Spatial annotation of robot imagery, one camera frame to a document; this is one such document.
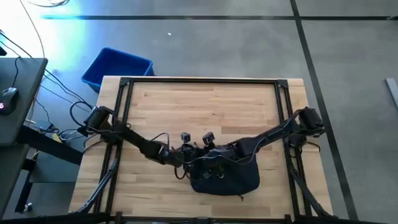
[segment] wooden tabletop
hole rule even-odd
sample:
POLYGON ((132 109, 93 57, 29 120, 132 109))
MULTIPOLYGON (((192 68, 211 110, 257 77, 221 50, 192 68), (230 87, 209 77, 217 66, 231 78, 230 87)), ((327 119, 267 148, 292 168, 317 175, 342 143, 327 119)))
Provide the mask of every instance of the wooden tabletop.
MULTIPOLYGON (((97 105, 114 108, 119 80, 120 77, 104 77, 97 105)), ((288 83, 293 109, 307 106, 303 80, 288 79, 288 83)), ((128 123, 133 130, 149 139, 161 132, 169 133, 170 145, 174 147, 181 145, 180 133, 184 131, 191 134, 192 141, 203 146, 201 137, 208 131, 213 131, 216 144, 226 144, 241 137, 255 136, 279 124, 272 85, 137 82, 129 111, 128 123)), ((105 147, 105 143, 98 144, 83 156, 71 211, 82 206, 98 185, 105 147)), ((332 213, 318 148, 305 145, 302 158, 308 188, 323 208, 332 213)), ((237 196, 198 194, 188 179, 175 178, 172 166, 146 159, 138 148, 125 141, 112 213, 187 218, 283 218, 285 214, 292 214, 282 142, 263 147, 257 154, 257 163, 260 186, 243 195, 243 201, 237 196)), ((299 188, 297 192, 304 214, 299 188)), ((108 189, 103 195, 101 211, 104 211, 107 195, 108 189)))

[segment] table leg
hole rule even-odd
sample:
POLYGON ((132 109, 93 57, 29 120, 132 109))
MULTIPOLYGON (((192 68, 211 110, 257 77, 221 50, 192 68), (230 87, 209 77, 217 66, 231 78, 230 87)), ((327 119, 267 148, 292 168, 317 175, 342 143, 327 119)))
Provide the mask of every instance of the table leg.
POLYGON ((28 144, 30 147, 79 166, 81 158, 83 157, 82 152, 54 141, 53 139, 50 139, 43 134, 28 128, 27 126, 21 127, 17 137, 17 142, 28 144))

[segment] blue bin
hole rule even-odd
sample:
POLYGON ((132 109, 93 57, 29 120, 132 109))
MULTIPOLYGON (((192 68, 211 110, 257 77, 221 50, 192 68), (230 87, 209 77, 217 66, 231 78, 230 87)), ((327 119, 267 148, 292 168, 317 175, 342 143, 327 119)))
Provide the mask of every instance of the blue bin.
POLYGON ((154 76, 152 61, 105 47, 81 77, 84 83, 99 93, 105 75, 154 76))

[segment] black desk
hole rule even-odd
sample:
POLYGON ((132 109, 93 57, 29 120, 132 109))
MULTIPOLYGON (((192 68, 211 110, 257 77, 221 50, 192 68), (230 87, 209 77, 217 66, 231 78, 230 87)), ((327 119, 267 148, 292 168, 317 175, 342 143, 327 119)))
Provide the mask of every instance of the black desk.
MULTIPOLYGON (((7 179, 0 179, 0 185, 7 185, 9 189, 9 186, 15 185, 21 169, 29 171, 15 209, 16 212, 24 211, 32 188, 32 182, 29 182, 29 179, 34 171, 36 160, 25 158, 29 147, 77 165, 80 165, 83 157, 82 152, 54 141, 23 125, 30 105, 34 101, 36 91, 40 86, 47 62, 46 58, 18 59, 19 73, 14 86, 19 91, 17 106, 11 114, 0 116, 0 167, 2 167, 1 170, 5 170, 3 175, 9 175, 7 179), (22 149, 21 147, 16 147, 15 143, 24 147, 22 149)), ((15 74, 15 58, 0 58, 0 90, 11 87, 15 74)), ((0 195, 0 212, 2 212, 1 205, 7 205, 8 203, 7 192, 8 190, 4 191, 3 196, 0 195)))

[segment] gray floor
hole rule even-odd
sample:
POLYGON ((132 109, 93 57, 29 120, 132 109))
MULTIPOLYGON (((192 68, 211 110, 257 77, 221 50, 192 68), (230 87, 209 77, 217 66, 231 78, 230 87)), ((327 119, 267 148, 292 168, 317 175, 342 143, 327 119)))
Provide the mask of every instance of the gray floor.
MULTIPOLYGON (((317 108, 295 21, 40 19, 45 14, 292 16, 289 0, 118 2, 71 0, 53 9, 26 3, 42 37, 48 68, 87 101, 95 103, 97 95, 80 77, 103 47, 112 47, 153 60, 155 74, 160 76, 303 78, 310 106, 317 108)), ((301 16, 398 14, 395 0, 297 0, 297 5, 301 16)), ((40 57, 39 40, 19 2, 9 1, 4 7, 10 13, 0 15, 0 21, 9 22, 0 24, 0 29, 40 57)), ((303 21, 303 28, 359 218, 395 223, 398 111, 383 80, 398 81, 398 21, 303 21)), ((46 79, 42 85, 73 100, 46 79)), ((37 99, 60 129, 75 128, 68 117, 69 102, 43 88, 37 99)), ((80 119, 87 115, 81 109, 76 113, 80 119)), ((45 119, 39 107, 34 119, 45 119)), ((82 149, 81 141, 72 144, 82 149)), ((333 210, 347 218, 325 136, 320 143, 333 210)), ((40 160, 43 167, 36 178, 68 183, 35 185, 29 199, 35 204, 34 212, 25 215, 12 212, 19 183, 4 218, 68 212, 78 167, 47 155, 40 160), (49 172, 46 167, 56 168, 49 172)))

